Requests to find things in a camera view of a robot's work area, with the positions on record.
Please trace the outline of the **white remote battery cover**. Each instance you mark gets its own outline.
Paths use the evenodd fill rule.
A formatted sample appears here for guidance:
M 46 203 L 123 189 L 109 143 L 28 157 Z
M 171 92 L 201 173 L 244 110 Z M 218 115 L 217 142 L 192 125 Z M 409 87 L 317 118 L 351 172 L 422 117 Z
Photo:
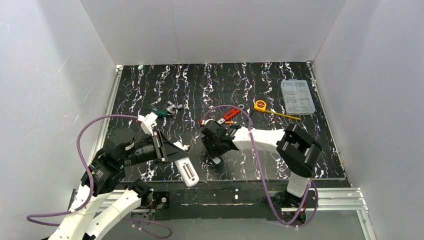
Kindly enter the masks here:
M 220 164 L 222 160 L 219 157 L 215 157 L 212 159 L 212 161 L 217 165 Z

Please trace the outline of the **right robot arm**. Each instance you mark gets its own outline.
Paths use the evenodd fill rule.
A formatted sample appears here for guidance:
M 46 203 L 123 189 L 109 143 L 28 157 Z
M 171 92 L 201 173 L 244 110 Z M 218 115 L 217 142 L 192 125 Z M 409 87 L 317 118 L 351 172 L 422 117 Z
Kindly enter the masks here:
M 259 150 L 278 154 L 290 170 L 286 192 L 301 198 L 315 172 L 323 146 L 302 127 L 289 124 L 284 129 L 248 129 L 240 125 L 225 127 L 208 121 L 201 139 L 212 159 L 222 159 L 229 151 Z

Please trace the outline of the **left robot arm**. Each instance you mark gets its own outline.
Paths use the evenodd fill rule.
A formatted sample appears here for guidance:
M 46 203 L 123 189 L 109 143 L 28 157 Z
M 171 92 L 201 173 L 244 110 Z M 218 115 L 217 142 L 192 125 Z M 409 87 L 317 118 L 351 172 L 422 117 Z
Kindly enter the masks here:
M 171 143 L 161 131 L 150 130 L 140 140 L 129 128 L 111 133 L 81 178 L 77 195 L 66 216 L 50 240 L 101 240 L 132 210 L 153 207 L 153 188 L 138 179 L 102 212 L 104 201 L 125 178 L 125 168 L 148 161 L 173 162 L 188 187 L 199 182 L 199 176 L 188 157 L 188 145 Z

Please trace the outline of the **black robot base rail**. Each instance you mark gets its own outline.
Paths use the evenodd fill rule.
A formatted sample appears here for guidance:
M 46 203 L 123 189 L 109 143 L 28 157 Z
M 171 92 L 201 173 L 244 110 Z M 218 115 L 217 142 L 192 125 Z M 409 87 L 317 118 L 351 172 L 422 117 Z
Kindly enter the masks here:
M 367 204 L 360 188 L 347 180 L 315 179 L 306 199 L 306 213 L 362 211 Z M 259 180 L 201 181 L 187 187 L 182 181 L 148 181 L 153 188 L 153 219 L 266 219 L 275 217 Z

